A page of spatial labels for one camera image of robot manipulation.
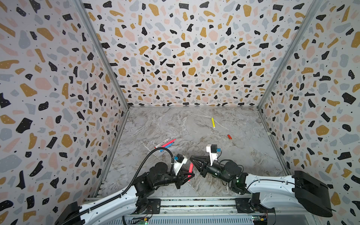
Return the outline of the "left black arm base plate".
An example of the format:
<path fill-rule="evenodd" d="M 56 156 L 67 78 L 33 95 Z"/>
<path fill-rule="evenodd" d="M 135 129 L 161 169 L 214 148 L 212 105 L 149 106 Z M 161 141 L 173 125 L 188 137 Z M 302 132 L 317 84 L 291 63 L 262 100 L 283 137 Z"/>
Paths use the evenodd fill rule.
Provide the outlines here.
<path fill-rule="evenodd" d="M 160 198 L 147 198 L 142 199 L 136 203 L 135 210 L 130 215 L 139 214 L 159 214 L 161 207 Z"/>

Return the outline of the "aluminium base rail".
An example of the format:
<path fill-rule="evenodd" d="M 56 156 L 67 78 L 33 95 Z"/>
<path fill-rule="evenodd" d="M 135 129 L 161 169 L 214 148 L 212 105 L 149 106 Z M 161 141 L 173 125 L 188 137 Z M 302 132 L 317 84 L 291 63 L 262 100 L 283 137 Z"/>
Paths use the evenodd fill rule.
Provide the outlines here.
<path fill-rule="evenodd" d="M 238 213 L 235 198 L 155 197 L 159 214 L 125 215 L 105 225 L 319 225 L 317 216 L 299 208 L 275 208 L 274 213 Z"/>

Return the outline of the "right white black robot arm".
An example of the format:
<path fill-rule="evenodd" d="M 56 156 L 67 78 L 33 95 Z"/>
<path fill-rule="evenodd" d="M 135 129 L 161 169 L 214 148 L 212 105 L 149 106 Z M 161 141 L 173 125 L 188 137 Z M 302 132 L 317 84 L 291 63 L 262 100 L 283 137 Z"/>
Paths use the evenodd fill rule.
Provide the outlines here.
<path fill-rule="evenodd" d="M 333 216 L 328 186 L 303 171 L 293 175 L 271 177 L 244 172 L 232 160 L 212 162 L 209 156 L 191 156 L 190 161 L 202 177 L 210 174 L 220 179 L 239 195 L 250 194 L 248 210 L 301 208 L 309 213 L 330 218 Z"/>

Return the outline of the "pink highlighter pen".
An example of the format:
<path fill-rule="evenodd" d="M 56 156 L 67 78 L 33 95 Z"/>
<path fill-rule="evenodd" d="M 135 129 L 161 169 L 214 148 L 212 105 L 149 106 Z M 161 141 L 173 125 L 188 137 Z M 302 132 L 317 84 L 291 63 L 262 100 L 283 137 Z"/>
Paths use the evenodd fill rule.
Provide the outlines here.
<path fill-rule="evenodd" d="M 189 170 L 188 170 L 188 172 L 189 172 L 190 174 L 188 175 L 188 178 L 190 178 L 190 177 L 191 177 L 191 174 L 193 173 L 193 167 L 194 167 L 193 163 L 190 163 Z"/>

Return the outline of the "blue pen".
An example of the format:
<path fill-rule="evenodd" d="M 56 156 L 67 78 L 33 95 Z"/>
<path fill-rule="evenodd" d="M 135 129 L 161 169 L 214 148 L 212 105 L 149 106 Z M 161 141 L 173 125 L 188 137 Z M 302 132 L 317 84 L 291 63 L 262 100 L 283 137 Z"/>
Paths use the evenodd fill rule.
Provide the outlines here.
<path fill-rule="evenodd" d="M 160 149 L 159 152 L 163 152 L 165 150 L 165 148 L 168 149 L 169 147 L 170 147 L 170 145 L 165 146 L 165 147 L 163 147 L 163 149 Z"/>

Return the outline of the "red pink marker pen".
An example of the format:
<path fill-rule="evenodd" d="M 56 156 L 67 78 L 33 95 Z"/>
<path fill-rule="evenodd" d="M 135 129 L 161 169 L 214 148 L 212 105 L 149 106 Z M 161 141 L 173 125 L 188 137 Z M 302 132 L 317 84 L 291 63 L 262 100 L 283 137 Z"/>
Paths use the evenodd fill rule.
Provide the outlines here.
<path fill-rule="evenodd" d="M 165 143 L 164 145 L 162 145 L 163 148 L 167 148 L 167 146 L 171 145 L 174 141 L 176 141 L 176 139 L 173 139 L 167 143 Z"/>

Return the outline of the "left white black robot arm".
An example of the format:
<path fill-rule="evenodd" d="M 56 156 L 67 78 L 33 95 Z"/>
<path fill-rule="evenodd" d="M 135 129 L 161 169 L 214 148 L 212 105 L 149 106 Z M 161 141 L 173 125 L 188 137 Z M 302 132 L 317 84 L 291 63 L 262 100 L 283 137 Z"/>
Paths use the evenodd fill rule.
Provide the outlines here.
<path fill-rule="evenodd" d="M 168 172 L 167 164 L 156 163 L 148 172 L 134 180 L 127 190 L 121 190 L 95 202 L 81 206 L 69 204 L 56 225 L 104 225 L 118 217 L 142 213 L 149 204 L 148 197 L 156 188 L 174 184 L 177 189 L 195 177 L 194 173 L 180 169 L 177 175 Z"/>

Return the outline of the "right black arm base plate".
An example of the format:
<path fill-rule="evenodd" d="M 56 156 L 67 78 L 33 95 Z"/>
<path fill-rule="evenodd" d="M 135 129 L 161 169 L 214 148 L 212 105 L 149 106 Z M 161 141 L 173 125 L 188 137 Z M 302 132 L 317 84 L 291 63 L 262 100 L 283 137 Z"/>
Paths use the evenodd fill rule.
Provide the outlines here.
<path fill-rule="evenodd" d="M 235 198 L 235 207 L 238 213 L 274 213 L 274 208 L 266 208 L 260 204 L 260 201 L 253 200 L 250 197 Z"/>

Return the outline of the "thin white red pen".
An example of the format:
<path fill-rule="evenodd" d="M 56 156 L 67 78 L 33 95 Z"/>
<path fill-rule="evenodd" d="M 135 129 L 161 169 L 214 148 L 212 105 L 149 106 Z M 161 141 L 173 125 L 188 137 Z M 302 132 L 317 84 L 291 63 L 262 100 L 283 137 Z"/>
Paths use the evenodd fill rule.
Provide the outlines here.
<path fill-rule="evenodd" d="M 169 141 L 170 141 L 170 138 L 167 138 L 166 140 L 164 140 L 161 143 L 157 144 L 154 148 L 162 147 L 164 144 L 167 144 Z"/>

